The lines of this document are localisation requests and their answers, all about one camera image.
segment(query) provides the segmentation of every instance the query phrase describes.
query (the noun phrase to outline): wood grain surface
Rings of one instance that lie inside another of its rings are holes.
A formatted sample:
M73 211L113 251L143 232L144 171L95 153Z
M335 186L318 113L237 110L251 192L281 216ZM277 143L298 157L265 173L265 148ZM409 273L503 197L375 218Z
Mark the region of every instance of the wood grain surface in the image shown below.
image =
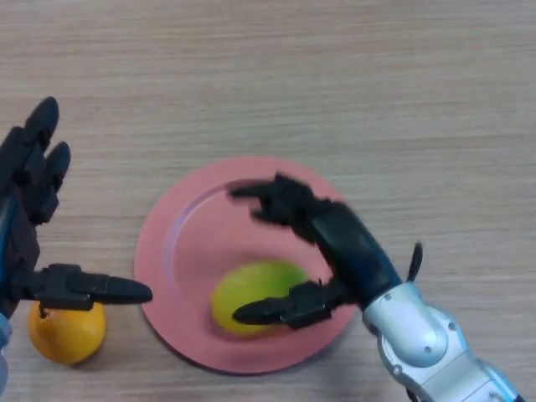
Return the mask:
M72 148L41 265L132 275L153 204L193 169L262 154L347 195L468 342L536 399L533 0L0 0L0 131L47 95ZM193 368L138 307L110 307L80 368L40 357L13 317L6 401L399 402L359 320L284 373Z

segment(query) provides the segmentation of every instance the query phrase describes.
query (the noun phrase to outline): robotic hand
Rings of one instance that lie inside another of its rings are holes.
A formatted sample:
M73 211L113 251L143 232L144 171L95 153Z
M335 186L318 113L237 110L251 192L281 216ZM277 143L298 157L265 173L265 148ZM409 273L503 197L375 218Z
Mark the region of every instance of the robotic hand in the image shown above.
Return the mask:
M70 164L65 142L44 155L58 120L58 103L49 97L0 145L0 395L8 381L4 350L12 332L9 319L21 300L39 301L43 312L89 311L94 302L138 304L152 299L151 289L142 283L85 273L78 265L34 270L40 252L36 227L48 223L58 207L57 193Z
M288 227L316 245L333 273L326 285L308 281L286 297L242 306L235 320L297 330L355 303L378 340L383 365L412 402L524 402L504 375L472 353L451 314L423 302L415 284L421 244L402 281L358 216L342 202L316 198L304 183L278 173L273 180L231 189L229 195L259 199L254 219Z

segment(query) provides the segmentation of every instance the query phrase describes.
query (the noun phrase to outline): white robotic arm segment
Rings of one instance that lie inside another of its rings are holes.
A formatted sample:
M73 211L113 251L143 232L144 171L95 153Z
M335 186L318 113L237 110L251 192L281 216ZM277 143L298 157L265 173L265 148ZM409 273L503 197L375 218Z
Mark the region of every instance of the white robotic arm segment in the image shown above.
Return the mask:
M414 400L522 402L518 391L466 344L455 318L426 305L412 281L374 301L363 322L391 376Z

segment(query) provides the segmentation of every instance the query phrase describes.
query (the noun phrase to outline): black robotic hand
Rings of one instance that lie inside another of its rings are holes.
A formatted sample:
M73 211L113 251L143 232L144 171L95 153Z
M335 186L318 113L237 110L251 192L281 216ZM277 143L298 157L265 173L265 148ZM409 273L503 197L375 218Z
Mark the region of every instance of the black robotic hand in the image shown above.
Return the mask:
M307 281L282 298L248 304L234 313L247 324L284 323L293 329L327 320L342 304L357 304L364 310L378 295L401 283L387 255L374 237L344 203L315 197L305 183L277 173L229 191L233 199L257 198L260 209L253 219L289 227L302 240L316 245L332 269L333 277L323 285ZM408 281L416 278L422 261L417 243Z
M6 318L21 300L40 301L42 308L90 310L94 302L138 304L152 299L142 283L84 273L78 265L34 270L40 252L36 227L52 219L70 165L65 142L45 156L58 120L56 99L46 98L0 145L0 313Z

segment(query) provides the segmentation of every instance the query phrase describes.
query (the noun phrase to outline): orange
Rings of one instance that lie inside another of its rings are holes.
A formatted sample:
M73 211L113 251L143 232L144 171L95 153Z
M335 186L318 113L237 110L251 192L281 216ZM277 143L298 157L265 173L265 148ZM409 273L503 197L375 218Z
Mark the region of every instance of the orange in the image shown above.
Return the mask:
M45 310L41 317L39 302L28 313L28 335L41 355L60 364L79 363L102 344L106 332L104 306L94 303L88 312Z
M225 275L214 289L210 303L212 317L221 328L235 336L258 336L273 326L237 322L233 319L236 309L266 297L286 296L289 288L307 279L305 271L286 261L262 260L239 266Z

